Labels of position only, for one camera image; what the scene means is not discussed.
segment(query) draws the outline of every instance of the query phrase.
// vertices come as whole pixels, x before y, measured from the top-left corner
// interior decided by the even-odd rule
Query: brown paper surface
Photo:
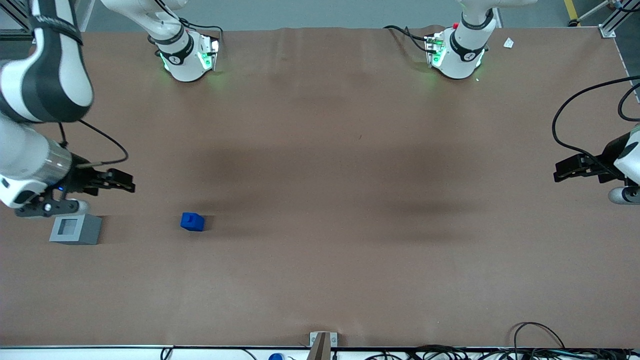
[[[637,346],[638,209],[609,203],[619,184],[552,177],[573,154],[552,117],[625,76],[614,41],[498,29],[454,81],[397,36],[225,33],[218,72],[179,83],[143,35],[84,34],[86,119],[128,148],[138,191],[79,196],[104,217],[94,247],[0,209],[0,343],[296,345],[331,330],[341,345],[509,345],[538,321],[570,347]],[[599,153],[629,131],[626,88],[578,98],[561,138]],[[120,156],[66,129],[72,151]],[[181,229],[183,211],[208,231]]]

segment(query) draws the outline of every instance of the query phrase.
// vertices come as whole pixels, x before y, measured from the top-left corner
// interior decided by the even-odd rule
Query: yellow stripe
[[[575,11],[573,0],[564,0],[564,5],[566,6],[566,11],[569,13],[569,19],[578,19],[578,13]]]

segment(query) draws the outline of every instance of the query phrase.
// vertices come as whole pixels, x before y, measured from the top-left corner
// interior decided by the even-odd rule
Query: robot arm
[[[456,0],[462,5],[462,19],[473,25],[482,24],[492,8],[509,8],[534,4],[538,0]]]
[[[485,52],[486,42],[496,27],[492,8],[525,6],[538,0],[456,0],[462,5],[457,28],[447,28],[426,39],[427,62],[453,79],[469,77]]]
[[[133,192],[131,176],[79,169],[88,161],[33,129],[81,119],[92,105],[93,88],[70,0],[34,0],[31,14],[36,51],[0,64],[0,200],[18,216],[48,217],[88,209],[67,200],[67,193],[97,195],[98,188],[116,187]],[[54,189],[62,191],[60,199],[53,199]]]
[[[584,154],[576,154],[556,163],[554,179],[557,183],[571,177],[598,176],[600,183],[620,180],[624,186],[609,192],[609,200],[620,205],[640,205],[640,125],[631,132],[608,143],[600,163]]]
[[[102,0],[104,6],[140,25],[160,50],[164,68],[178,81],[195,81],[215,68],[218,39],[186,29],[173,11],[188,0]]]

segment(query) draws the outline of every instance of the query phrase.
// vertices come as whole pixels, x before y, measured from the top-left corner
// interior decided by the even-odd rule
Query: gray box
[[[102,219],[89,214],[57,217],[49,241],[67,245],[96,245],[101,226]]]

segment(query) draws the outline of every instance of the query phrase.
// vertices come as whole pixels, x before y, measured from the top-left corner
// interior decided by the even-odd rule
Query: blue cube
[[[188,231],[204,231],[204,217],[196,213],[182,213],[180,226]]]

